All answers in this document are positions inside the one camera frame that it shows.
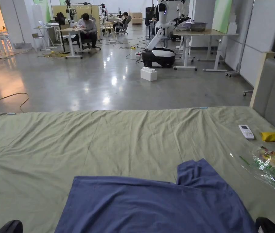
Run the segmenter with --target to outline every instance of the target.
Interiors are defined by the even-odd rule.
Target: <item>office chair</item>
[[[121,33],[121,35],[124,33],[124,35],[125,34],[128,34],[127,32],[126,32],[126,30],[128,29],[128,26],[129,26],[129,22],[131,21],[131,19],[132,19],[132,16],[128,16],[127,17],[127,19],[126,19],[126,21],[125,21],[125,24],[121,27],[120,26],[120,23],[116,26],[116,28],[118,28],[118,29],[120,29],[120,31],[119,32],[116,32],[116,34],[120,34]]]

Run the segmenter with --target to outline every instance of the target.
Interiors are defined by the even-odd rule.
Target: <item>man in gray sweater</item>
[[[96,40],[97,40],[97,27],[93,20],[89,18],[88,13],[84,13],[81,19],[78,21],[77,25],[81,25],[83,30],[80,31],[81,41],[85,39],[90,39],[92,43],[91,53],[96,53],[97,50],[95,49]],[[79,43],[79,35],[77,34],[72,41],[77,41],[78,46],[80,47]]]

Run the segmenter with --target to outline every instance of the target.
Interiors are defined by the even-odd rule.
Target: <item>metal bowl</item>
[[[203,32],[205,31],[207,23],[191,23],[190,30],[193,32]]]

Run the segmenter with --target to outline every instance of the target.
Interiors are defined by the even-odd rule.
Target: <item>man sitting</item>
[[[112,27],[115,29],[116,26],[120,26],[120,27],[123,27],[123,25],[125,24],[127,18],[128,18],[128,13],[127,12],[124,12],[123,13],[123,16],[124,16],[124,20],[122,22],[116,22]]]
[[[90,50],[90,53],[96,53],[97,50],[95,49],[96,40],[97,40],[97,27],[93,20],[89,18],[88,13],[84,13],[81,17],[81,19],[78,21],[77,25],[81,25],[83,30],[80,31],[81,41],[85,39],[90,39],[92,43],[92,48]],[[77,34],[74,38],[72,38],[72,41],[77,41],[77,44],[80,48],[79,43],[79,35]]]

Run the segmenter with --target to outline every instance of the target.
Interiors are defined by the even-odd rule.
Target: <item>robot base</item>
[[[142,60],[146,67],[151,67],[152,62],[156,62],[164,68],[170,68],[175,63],[175,54],[171,49],[154,48],[143,52]]]

